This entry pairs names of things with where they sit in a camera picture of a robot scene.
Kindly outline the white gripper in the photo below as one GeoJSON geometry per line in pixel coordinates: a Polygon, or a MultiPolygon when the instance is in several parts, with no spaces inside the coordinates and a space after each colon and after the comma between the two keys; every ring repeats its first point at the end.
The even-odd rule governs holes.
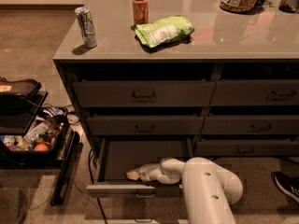
{"type": "Polygon", "coordinates": [[[159,181],[163,184],[169,183],[169,178],[163,173],[159,163],[145,164],[138,169],[128,171],[126,176],[134,181],[141,179],[144,182],[159,181]]]}

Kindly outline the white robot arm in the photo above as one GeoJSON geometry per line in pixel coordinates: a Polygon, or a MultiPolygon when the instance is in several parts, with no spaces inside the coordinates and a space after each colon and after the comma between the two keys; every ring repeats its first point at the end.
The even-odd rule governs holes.
{"type": "Polygon", "coordinates": [[[188,161],[164,158],[128,171],[131,180],[181,181],[189,224],[236,224],[230,204],[243,194],[243,184],[231,171],[205,158],[188,161]]]}

